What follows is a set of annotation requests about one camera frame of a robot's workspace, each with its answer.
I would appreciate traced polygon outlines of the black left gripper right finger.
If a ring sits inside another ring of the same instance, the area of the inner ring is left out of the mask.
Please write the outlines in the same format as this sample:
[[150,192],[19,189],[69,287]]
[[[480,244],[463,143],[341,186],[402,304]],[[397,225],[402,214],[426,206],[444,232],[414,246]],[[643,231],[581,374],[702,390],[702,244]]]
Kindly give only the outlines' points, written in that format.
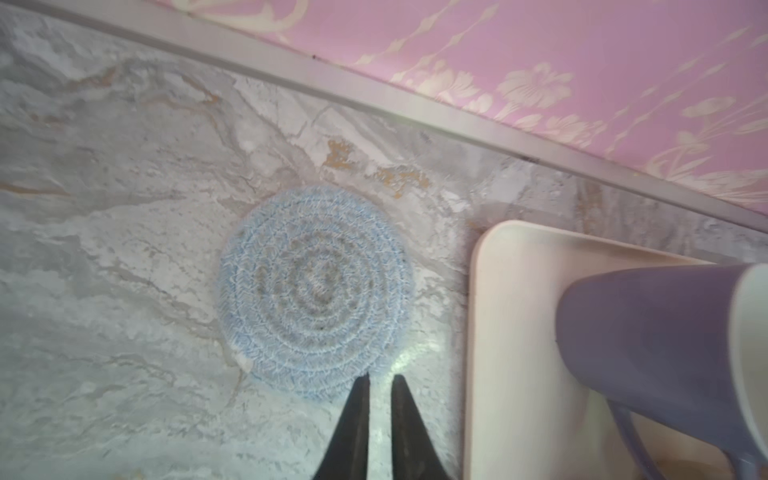
[[405,377],[391,388],[391,442],[394,480],[448,480]]

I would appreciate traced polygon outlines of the blue woven round coaster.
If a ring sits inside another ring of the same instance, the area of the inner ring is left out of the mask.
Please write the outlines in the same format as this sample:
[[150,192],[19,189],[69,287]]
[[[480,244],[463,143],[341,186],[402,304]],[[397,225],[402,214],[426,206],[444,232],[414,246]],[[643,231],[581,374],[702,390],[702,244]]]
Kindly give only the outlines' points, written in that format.
[[356,193],[312,185],[279,192],[244,217],[220,255],[214,297],[245,373],[332,401],[390,366],[413,292],[388,216]]

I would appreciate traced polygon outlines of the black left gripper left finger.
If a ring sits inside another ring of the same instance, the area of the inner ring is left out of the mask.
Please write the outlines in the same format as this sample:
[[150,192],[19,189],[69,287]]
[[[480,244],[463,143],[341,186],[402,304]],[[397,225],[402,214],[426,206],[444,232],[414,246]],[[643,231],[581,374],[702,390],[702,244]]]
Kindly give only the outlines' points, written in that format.
[[353,382],[314,480],[365,480],[368,471],[370,377]]

